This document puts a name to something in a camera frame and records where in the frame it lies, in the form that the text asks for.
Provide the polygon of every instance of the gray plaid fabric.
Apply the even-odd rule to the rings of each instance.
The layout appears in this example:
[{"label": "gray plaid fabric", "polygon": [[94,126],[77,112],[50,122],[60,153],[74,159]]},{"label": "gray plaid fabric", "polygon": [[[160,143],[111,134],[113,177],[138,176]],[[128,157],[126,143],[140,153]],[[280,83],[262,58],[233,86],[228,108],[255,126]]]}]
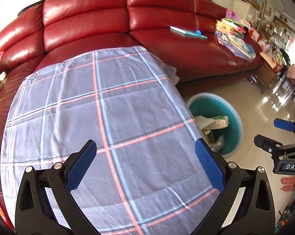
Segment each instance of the gray plaid fabric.
[{"label": "gray plaid fabric", "polygon": [[200,137],[159,61],[143,47],[48,66],[24,79],[8,114],[1,151],[6,208],[14,222],[27,166],[50,168],[92,139],[97,155],[71,193],[101,234],[190,234],[219,194],[195,155]]}]

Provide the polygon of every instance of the trash bin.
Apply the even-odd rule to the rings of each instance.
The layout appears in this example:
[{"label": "trash bin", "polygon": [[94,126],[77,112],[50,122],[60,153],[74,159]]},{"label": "trash bin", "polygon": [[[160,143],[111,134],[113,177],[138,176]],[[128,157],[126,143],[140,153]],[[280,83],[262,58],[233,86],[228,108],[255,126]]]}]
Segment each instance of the trash bin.
[{"label": "trash bin", "polygon": [[213,135],[215,140],[221,135],[225,138],[225,146],[220,151],[224,158],[238,151],[243,139],[243,126],[239,114],[229,102],[211,93],[199,93],[190,98],[187,106],[194,117],[199,115],[206,118],[228,116],[229,126],[213,130]]}]

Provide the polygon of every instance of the blue gripper pad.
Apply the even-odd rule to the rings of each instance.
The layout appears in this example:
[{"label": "blue gripper pad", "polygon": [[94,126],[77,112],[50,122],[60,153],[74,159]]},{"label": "blue gripper pad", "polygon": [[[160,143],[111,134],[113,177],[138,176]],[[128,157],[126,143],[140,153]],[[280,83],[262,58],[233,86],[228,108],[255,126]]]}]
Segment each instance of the blue gripper pad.
[{"label": "blue gripper pad", "polygon": [[66,189],[68,192],[78,188],[95,156],[96,143],[92,141],[67,173]]},{"label": "blue gripper pad", "polygon": [[293,122],[289,122],[289,121],[282,120],[279,118],[276,118],[274,120],[274,126],[277,128],[283,129],[285,131],[288,131],[288,132],[295,131],[295,124]]},{"label": "blue gripper pad", "polygon": [[224,173],[221,168],[215,162],[213,156],[210,154],[211,149],[204,145],[200,139],[195,143],[195,154],[200,161],[211,185],[217,189],[220,193],[225,188]]}]

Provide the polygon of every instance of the tile floor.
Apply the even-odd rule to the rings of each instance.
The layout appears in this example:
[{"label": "tile floor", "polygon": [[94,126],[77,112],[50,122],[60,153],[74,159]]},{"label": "tile floor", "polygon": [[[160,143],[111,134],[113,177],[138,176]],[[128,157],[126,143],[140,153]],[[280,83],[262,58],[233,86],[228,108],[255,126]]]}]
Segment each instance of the tile floor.
[{"label": "tile floor", "polygon": [[[264,94],[261,94],[260,84],[252,85],[248,80],[242,80],[209,91],[226,99],[237,110],[243,123],[243,143],[226,161],[234,161],[245,169],[256,169],[257,166],[265,168],[274,198],[276,221],[280,218],[279,210],[284,210],[292,193],[280,190],[280,179],[286,176],[272,173],[271,155],[256,147],[253,139],[256,135],[262,134],[284,145],[295,142],[293,133],[275,128],[273,125],[275,118],[295,120],[295,103],[290,98],[285,98],[284,88],[277,89],[279,85],[279,82],[276,82],[271,89],[266,89]],[[234,218],[243,192],[244,189],[239,190],[224,226],[230,224]]]}]

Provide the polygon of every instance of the wooden side table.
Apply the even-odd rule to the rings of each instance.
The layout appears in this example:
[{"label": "wooden side table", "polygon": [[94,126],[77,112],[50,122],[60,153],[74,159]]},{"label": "wooden side table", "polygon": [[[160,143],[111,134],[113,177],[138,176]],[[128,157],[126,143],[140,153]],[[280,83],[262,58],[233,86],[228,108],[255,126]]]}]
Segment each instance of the wooden side table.
[{"label": "wooden side table", "polygon": [[261,93],[263,94],[265,88],[269,88],[274,79],[277,77],[277,74],[273,71],[270,65],[264,60],[263,64],[255,72],[257,79],[263,85]]}]

